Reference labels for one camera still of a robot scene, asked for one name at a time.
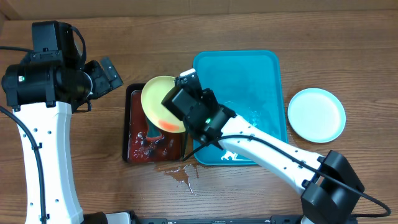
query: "teal plastic tray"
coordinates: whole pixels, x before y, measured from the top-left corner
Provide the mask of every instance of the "teal plastic tray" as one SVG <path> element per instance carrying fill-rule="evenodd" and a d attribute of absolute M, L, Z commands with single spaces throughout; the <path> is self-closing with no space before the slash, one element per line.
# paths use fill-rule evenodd
<path fill-rule="evenodd" d="M 193 67 L 203 88 L 218 103 L 240 114 L 253 126 L 284 142 L 287 130 L 277 56 L 268 50 L 202 52 Z M 196 149 L 200 146 L 193 142 Z M 238 154 L 208 146 L 195 154 L 204 165 L 254 165 Z"/>

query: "black wire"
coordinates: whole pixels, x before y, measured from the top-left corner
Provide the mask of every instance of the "black wire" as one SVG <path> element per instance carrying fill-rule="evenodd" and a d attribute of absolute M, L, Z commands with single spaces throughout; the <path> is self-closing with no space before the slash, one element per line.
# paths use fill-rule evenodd
<path fill-rule="evenodd" d="M 93 105 L 88 99 L 86 99 L 86 103 L 87 103 L 87 112 L 90 112 L 93 109 Z"/>
<path fill-rule="evenodd" d="M 387 216 L 389 216 L 391 214 L 391 209 L 386 204 L 384 204 L 381 201 L 379 201 L 378 199 L 376 199 L 374 197 L 371 197 L 371 196 L 369 196 L 369 195 L 367 195 L 365 193 L 362 193 L 362 192 L 360 192 L 360 191 L 358 191 L 358 190 L 356 190 L 356 189 L 354 189 L 354 188 L 352 188 L 352 187 L 350 187 L 350 186 L 348 186 L 348 185 L 346 185 L 346 184 L 344 184 L 344 183 L 342 183 L 342 182 L 330 177 L 329 175 L 326 175 L 326 174 L 320 172 L 319 170 L 314 169 L 314 168 L 310 167 L 309 165 L 306 165 L 306 163 L 304 163 L 303 161 L 300 161 L 300 160 L 296 159 L 295 157 L 293 157 L 290 154 L 286 153 L 285 151 L 279 149 L 278 147 L 274 146 L 273 144 L 270 144 L 269 142 L 267 142 L 267 141 L 265 141 L 263 139 L 254 137 L 254 136 L 248 136 L 248 135 L 243 135 L 243 134 L 233 134 L 233 135 L 229 135 L 229 136 L 222 136 L 220 138 L 214 139 L 214 140 L 212 140 L 210 142 L 207 142 L 206 144 L 203 144 L 203 145 L 199 146 L 198 148 L 193 150 L 190 154 L 188 154 L 182 161 L 186 161 L 189 157 L 194 155 L 194 153 L 198 152 L 200 149 L 203 149 L 206 146 L 209 146 L 210 144 L 214 144 L 214 143 L 216 143 L 216 142 L 218 142 L 220 140 L 231 139 L 231 138 L 251 139 L 251 140 L 263 143 L 266 146 L 272 148 L 273 150 L 281 153 L 285 157 L 288 157 L 293 162 L 298 163 L 300 166 L 302 166 L 302 167 L 304 167 L 304 168 L 316 173 L 319 176 L 324 177 L 326 180 L 329 180 L 329 181 L 333 182 L 334 184 L 340 185 L 341 187 L 345 188 L 346 190 L 349 190 L 349 191 L 351 191 L 351 192 L 353 192 L 353 193 L 355 193 L 355 194 L 357 194 L 357 195 L 359 195 L 361 197 L 364 197 L 364 198 L 368 199 L 369 201 L 379 205 L 380 207 L 382 207 L 383 209 L 386 210 L 385 213 L 380 213 L 380 214 L 352 214 L 351 215 L 352 217 L 355 217 L 355 218 L 379 218 L 379 217 L 387 217 Z"/>
<path fill-rule="evenodd" d="M 25 49 L 22 47 L 9 47 L 9 46 L 0 46 L 0 50 L 17 50 L 17 51 L 23 51 L 23 52 L 31 52 L 31 49 Z"/>
<path fill-rule="evenodd" d="M 0 111 L 7 115 L 9 118 L 11 118 L 15 123 L 17 123 L 21 129 L 25 132 L 27 138 L 29 139 L 32 149 L 34 151 L 35 157 L 36 157 L 36 163 L 37 163 L 37 171 L 39 173 L 39 184 L 40 184 L 40 209 L 41 209 L 41 216 L 42 216 L 42 223 L 45 224 L 47 223 L 47 213 L 45 211 L 45 189 L 44 189 L 44 175 L 43 175 L 43 165 L 42 165 L 42 159 L 40 157 L 39 153 L 39 148 L 37 147 L 36 141 L 32 135 L 32 133 L 29 131 L 29 129 L 26 127 L 26 125 L 15 115 L 13 115 L 10 111 L 6 110 L 4 107 L 0 106 Z"/>
<path fill-rule="evenodd" d="M 30 63 L 31 59 L 30 59 L 30 53 L 31 52 L 27 52 L 25 57 L 19 62 L 20 65 L 27 65 Z"/>
<path fill-rule="evenodd" d="M 186 130 L 184 135 L 184 144 L 183 147 L 181 147 L 181 158 L 184 157 L 185 151 L 187 150 L 187 142 L 188 142 L 188 131 Z"/>
<path fill-rule="evenodd" d="M 81 35 L 81 33 L 79 32 L 79 30 L 76 27 L 72 27 L 72 30 L 75 31 L 75 33 L 77 34 L 77 36 L 79 36 L 80 40 L 81 40 L 81 44 L 83 45 L 83 52 L 81 53 L 81 59 L 79 62 L 79 69 L 84 68 L 85 63 L 86 63 L 86 59 L 87 59 L 87 53 L 86 53 L 86 42 L 83 38 L 83 36 Z"/>

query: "sauce spill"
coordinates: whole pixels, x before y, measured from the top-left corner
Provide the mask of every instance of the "sauce spill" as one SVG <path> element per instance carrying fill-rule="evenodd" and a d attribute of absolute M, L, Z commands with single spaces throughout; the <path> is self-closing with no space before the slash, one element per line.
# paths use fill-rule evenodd
<path fill-rule="evenodd" d="M 198 174 L 197 164 L 192 164 L 192 165 L 190 164 L 190 165 L 185 165 L 183 167 L 178 166 L 178 167 L 171 167 L 171 168 L 163 168 L 162 166 L 157 165 L 157 167 L 155 169 L 156 169 L 156 171 L 163 172 L 164 175 L 173 177 L 173 179 L 175 179 L 177 183 L 180 183 L 180 184 L 185 183 L 188 186 L 191 194 L 193 194 L 191 182 L 189 180 L 190 178 L 189 178 L 188 172 L 187 172 L 187 170 L 190 169 L 190 167 L 192 167 L 195 170 L 196 177 L 198 179 L 199 174 Z"/>
<path fill-rule="evenodd" d="M 141 91 L 131 93 L 131 111 L 129 127 L 128 161 L 145 163 L 158 161 L 176 161 L 181 157 L 181 134 L 158 130 L 151 125 L 144 114 L 141 104 Z M 148 130 L 155 131 L 149 138 Z"/>

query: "wooden table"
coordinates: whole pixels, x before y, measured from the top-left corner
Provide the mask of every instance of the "wooden table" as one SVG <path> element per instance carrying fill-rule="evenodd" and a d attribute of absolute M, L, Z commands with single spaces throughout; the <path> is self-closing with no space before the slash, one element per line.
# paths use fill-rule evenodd
<path fill-rule="evenodd" d="M 398 11 L 304 12 L 225 16 L 63 20 L 83 34 L 88 60 L 109 56 L 121 88 L 74 114 L 71 150 L 76 191 L 85 213 L 134 210 L 140 217 L 268 217 L 301 213 L 296 193 L 257 166 L 208 167 L 195 159 L 132 166 L 121 159 L 124 94 L 132 83 L 178 75 L 205 50 L 269 49 L 280 60 L 285 110 L 298 91 L 319 87 L 343 103 L 343 134 L 329 144 L 289 142 L 326 155 L 344 154 L 366 193 L 386 202 L 398 222 Z M 1 45 L 32 48 L 32 21 L 7 21 Z M 0 74 L 23 53 L 1 51 Z M 6 105 L 0 91 L 0 104 Z M 16 125 L 0 114 L 0 222 L 23 223 L 24 162 Z M 170 170 L 182 171 L 169 175 Z M 191 194 L 187 180 L 192 188 Z M 360 200 L 355 212 L 381 212 Z"/>

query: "yellow plate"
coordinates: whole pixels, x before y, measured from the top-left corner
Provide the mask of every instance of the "yellow plate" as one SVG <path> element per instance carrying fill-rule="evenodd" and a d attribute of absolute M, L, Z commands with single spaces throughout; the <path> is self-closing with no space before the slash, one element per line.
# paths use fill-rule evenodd
<path fill-rule="evenodd" d="M 174 79 L 160 76 L 149 80 L 142 89 L 141 103 L 145 115 L 155 126 L 170 133 L 182 133 L 185 131 L 182 121 L 162 105 L 162 100 L 174 87 Z"/>

